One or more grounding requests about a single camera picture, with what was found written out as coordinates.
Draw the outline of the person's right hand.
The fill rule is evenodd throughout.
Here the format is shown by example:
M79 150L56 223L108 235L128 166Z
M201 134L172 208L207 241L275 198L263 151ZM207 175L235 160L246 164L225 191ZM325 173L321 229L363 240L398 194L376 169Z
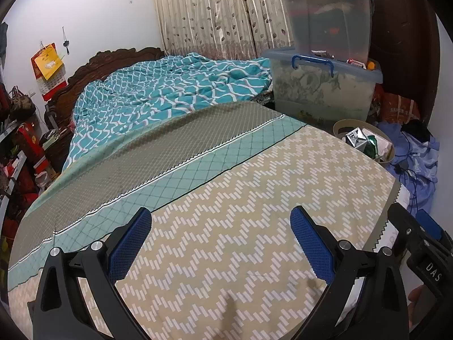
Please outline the person's right hand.
M424 285L420 285L416 288L414 288L408 296L409 300L409 305L408 305L408 311L409 311L409 328L412 328L414 325L414 319L413 319L413 313L414 313L414 308L416 304L418 303L418 300L421 296L422 290L424 289Z

